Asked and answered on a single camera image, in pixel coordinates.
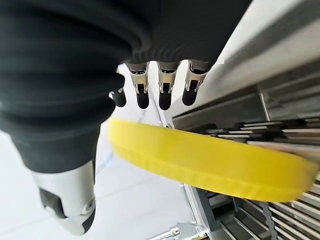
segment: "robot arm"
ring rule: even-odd
[[[185,84],[190,105],[250,2],[0,2],[0,128],[31,171],[43,207],[65,229],[82,235],[95,216],[100,124],[115,103],[126,103],[117,66],[127,63],[146,108],[147,63],[158,61],[159,101],[168,109],[179,62],[194,59]]]

